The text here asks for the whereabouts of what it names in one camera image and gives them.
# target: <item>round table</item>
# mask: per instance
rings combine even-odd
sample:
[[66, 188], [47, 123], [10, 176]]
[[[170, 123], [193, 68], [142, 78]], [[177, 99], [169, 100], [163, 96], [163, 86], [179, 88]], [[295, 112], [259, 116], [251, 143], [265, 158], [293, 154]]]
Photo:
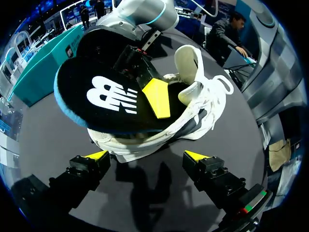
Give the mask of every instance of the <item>round table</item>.
[[[174, 53], [178, 47], [197, 46], [175, 29], [164, 32], [157, 40], [151, 46], [155, 53], [149, 50], [149, 54], [160, 74], [177, 72]], [[228, 77], [206, 51], [202, 54], [207, 78], [219, 74]], [[241, 92], [234, 88], [234, 93], [226, 97], [224, 112], [214, 130], [197, 141], [177, 140], [130, 163], [112, 160], [96, 191], [90, 191], [70, 214], [119, 232], [216, 229], [225, 213], [206, 193], [198, 192], [182, 168], [182, 157], [185, 150], [216, 155], [231, 173], [246, 178], [247, 189], [262, 183], [264, 153], [260, 133]], [[86, 129], [63, 115], [53, 95], [28, 109], [21, 130], [21, 176], [35, 174], [45, 184], [65, 171], [74, 156], [99, 151], [89, 142]]]
[[[163, 33], [148, 54], [161, 75], [176, 73], [175, 50], [197, 46], [177, 30]], [[226, 75], [202, 49], [205, 76]], [[107, 195], [98, 225], [116, 231], [212, 231], [225, 212], [215, 207], [205, 192], [198, 192], [182, 168], [185, 150], [218, 156], [249, 189], [261, 184], [264, 153], [260, 133], [239, 89], [226, 98], [226, 107], [214, 126], [197, 141], [178, 140], [158, 152], [127, 164], [112, 166], [97, 191]]]

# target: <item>teal counter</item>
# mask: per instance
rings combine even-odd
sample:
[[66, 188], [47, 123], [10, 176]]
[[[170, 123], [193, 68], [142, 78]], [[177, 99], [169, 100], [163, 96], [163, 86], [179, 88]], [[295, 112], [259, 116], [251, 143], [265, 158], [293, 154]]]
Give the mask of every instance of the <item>teal counter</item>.
[[28, 107], [54, 91], [54, 79], [60, 65], [66, 61], [68, 50], [76, 56], [78, 43], [83, 35], [79, 25], [53, 38], [44, 45], [29, 61], [13, 87], [11, 96], [15, 94]]

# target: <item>nb logo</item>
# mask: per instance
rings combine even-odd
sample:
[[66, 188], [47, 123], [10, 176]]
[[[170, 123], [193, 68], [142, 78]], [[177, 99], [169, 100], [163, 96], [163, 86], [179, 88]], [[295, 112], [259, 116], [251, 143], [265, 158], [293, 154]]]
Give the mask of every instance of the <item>nb logo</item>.
[[136, 103], [136, 100], [132, 98], [137, 98], [137, 91], [128, 88], [126, 93], [122, 85], [103, 76], [95, 76], [92, 84], [94, 88], [87, 92], [87, 98], [92, 104], [114, 111], [119, 111], [121, 104], [124, 108], [130, 108], [125, 109], [127, 113], [137, 113], [133, 110], [137, 108], [136, 105], [127, 103]]

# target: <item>person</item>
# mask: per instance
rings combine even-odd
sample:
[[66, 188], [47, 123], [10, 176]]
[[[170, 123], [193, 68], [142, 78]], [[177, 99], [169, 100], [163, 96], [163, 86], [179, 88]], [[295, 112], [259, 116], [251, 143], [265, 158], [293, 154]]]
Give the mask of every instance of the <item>person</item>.
[[69, 22], [67, 25], [66, 25], [66, 28], [67, 29], [70, 29], [72, 27], [72, 24]]
[[94, 8], [97, 12], [98, 20], [105, 15], [105, 5], [103, 1], [98, 0]]
[[239, 30], [244, 27], [245, 22], [246, 19], [242, 14], [233, 12], [229, 20], [221, 19], [217, 21], [207, 35], [206, 50], [220, 66], [224, 65], [231, 52], [231, 49], [228, 48], [229, 45], [245, 58], [252, 56], [251, 52], [241, 44], [239, 38]]
[[81, 19], [82, 19], [84, 28], [85, 29], [89, 28], [89, 11], [88, 11], [87, 7], [82, 5], [81, 9], [79, 11], [79, 14], [81, 15]]

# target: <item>green light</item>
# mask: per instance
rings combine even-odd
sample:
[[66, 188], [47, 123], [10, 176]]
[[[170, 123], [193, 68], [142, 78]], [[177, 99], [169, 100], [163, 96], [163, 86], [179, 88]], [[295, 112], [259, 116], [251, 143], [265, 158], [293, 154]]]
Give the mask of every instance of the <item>green light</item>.
[[250, 212], [250, 210], [252, 210], [252, 207], [251, 207], [251, 205], [246, 205], [245, 209], [246, 209], [248, 212]]

